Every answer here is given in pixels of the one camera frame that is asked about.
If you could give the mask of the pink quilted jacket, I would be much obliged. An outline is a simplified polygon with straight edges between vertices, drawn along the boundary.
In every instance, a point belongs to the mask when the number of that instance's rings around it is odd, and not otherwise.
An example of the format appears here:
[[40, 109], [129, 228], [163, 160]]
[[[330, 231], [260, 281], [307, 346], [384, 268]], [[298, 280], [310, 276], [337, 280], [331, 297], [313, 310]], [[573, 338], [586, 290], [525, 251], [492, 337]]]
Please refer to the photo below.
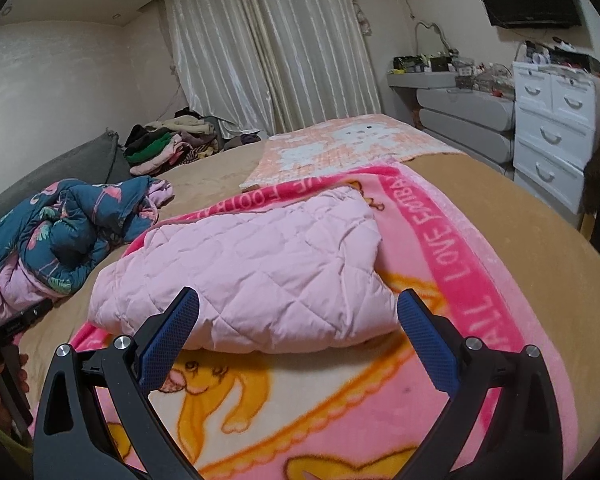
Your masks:
[[189, 349], [362, 344], [398, 326], [396, 297], [375, 271], [380, 242], [370, 206], [350, 186], [268, 211], [164, 224], [99, 272], [88, 320], [133, 335], [189, 287], [199, 298]]

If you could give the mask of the pile of folded clothes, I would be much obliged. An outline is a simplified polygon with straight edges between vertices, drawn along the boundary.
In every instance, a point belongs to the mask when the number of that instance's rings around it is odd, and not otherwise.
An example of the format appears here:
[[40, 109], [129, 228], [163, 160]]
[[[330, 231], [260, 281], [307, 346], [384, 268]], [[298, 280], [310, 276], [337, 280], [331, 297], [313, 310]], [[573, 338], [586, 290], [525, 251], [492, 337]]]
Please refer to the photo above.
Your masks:
[[158, 176], [177, 166], [261, 140], [259, 129], [242, 129], [229, 120], [202, 116], [185, 107], [173, 118], [133, 126], [122, 152], [130, 174]]

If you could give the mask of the blue flamingo comforter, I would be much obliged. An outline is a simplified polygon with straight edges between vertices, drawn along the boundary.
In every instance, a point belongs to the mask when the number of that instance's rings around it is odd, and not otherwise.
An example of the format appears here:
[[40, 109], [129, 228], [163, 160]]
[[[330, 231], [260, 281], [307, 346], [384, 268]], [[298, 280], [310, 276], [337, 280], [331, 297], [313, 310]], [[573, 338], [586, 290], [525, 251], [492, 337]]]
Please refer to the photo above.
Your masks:
[[157, 223], [173, 197], [171, 183], [143, 176], [65, 179], [22, 200], [0, 219], [0, 323], [73, 295], [114, 248]]

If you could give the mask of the pink cartoon fleece blanket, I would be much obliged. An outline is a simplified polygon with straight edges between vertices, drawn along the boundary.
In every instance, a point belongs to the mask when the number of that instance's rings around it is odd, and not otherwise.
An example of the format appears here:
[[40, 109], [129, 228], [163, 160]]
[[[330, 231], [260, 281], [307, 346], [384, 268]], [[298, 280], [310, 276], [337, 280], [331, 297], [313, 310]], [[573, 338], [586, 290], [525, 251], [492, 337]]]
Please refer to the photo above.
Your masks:
[[[464, 337], [495, 350], [518, 353], [527, 344], [541, 350], [562, 424], [564, 478], [576, 457], [578, 421], [562, 358], [490, 244], [407, 166], [382, 160], [228, 198], [156, 224], [99, 272], [142, 247], [146, 234], [164, 224], [268, 211], [340, 186], [360, 192], [372, 210], [381, 235], [375, 271], [396, 302], [414, 289]], [[69, 342], [76, 351], [135, 335], [93, 325], [88, 306]], [[393, 332], [362, 344], [306, 353], [217, 352], [186, 348], [186, 341], [148, 400], [198, 471], [196, 479], [398, 478], [449, 400], [432, 384], [399, 320]], [[122, 460], [139, 467], [109, 392], [98, 389], [97, 395]]]

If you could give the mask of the tan bed sheet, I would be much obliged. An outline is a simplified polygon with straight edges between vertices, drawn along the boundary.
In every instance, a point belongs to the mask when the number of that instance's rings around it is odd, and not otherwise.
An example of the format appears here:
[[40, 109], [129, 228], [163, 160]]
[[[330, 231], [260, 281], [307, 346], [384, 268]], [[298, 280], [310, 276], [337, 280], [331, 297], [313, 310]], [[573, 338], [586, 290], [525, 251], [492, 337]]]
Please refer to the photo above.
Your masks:
[[[264, 143], [253, 143], [169, 171], [175, 200], [161, 218], [206, 208], [240, 193]], [[435, 185], [482, 233], [507, 266], [562, 356], [578, 414], [574, 465], [600, 438], [600, 254], [554, 210], [482, 162], [463, 154], [419, 156], [406, 163]], [[99, 269], [85, 286], [22, 337], [32, 406], [53, 352], [86, 320]]]

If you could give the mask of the grey headboard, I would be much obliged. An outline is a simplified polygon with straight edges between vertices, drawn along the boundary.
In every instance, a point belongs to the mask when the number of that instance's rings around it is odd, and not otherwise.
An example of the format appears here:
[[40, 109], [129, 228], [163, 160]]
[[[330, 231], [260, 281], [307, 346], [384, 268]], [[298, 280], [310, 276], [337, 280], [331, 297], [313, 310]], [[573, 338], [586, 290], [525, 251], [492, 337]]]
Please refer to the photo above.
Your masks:
[[46, 162], [1, 192], [0, 219], [25, 198], [60, 180], [73, 178], [99, 184], [118, 183], [130, 177], [130, 165], [123, 156], [119, 135], [107, 129], [96, 139]]

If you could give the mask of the grey vanity desk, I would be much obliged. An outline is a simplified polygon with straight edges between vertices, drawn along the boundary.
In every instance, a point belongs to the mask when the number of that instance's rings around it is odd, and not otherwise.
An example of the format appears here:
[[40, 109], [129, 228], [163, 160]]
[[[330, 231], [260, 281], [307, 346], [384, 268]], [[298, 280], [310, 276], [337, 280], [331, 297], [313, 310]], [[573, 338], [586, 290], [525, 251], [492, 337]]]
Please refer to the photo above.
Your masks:
[[396, 118], [457, 148], [505, 177], [514, 176], [515, 107], [489, 93], [455, 87], [455, 75], [390, 73]]

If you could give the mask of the white drawer chest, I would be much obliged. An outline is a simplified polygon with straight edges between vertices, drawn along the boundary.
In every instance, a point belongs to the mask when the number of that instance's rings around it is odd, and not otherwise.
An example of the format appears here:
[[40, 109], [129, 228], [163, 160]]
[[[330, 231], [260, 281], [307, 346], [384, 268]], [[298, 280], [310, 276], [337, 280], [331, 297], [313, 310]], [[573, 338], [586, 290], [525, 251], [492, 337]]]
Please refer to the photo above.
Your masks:
[[576, 224], [584, 168], [600, 145], [600, 78], [585, 70], [513, 64], [514, 182]]

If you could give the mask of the peach white patterned blanket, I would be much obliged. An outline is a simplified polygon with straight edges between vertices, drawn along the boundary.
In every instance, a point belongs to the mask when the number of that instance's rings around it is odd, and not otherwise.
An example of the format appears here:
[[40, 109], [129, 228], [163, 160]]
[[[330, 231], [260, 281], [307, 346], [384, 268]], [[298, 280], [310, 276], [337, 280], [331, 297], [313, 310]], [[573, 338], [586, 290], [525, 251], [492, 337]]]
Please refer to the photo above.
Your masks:
[[384, 114], [331, 119], [279, 133], [265, 141], [260, 162], [240, 188], [324, 177], [378, 160], [409, 162], [420, 156], [456, 154], [456, 148]]

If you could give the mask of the cream striped curtain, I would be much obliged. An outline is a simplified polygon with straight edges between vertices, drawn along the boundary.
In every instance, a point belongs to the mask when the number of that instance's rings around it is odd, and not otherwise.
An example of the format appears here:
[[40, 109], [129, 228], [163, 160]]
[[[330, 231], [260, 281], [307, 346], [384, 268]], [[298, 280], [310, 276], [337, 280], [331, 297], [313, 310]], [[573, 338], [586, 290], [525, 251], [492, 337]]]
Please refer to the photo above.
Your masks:
[[355, 0], [163, 0], [188, 106], [272, 136], [381, 110]]

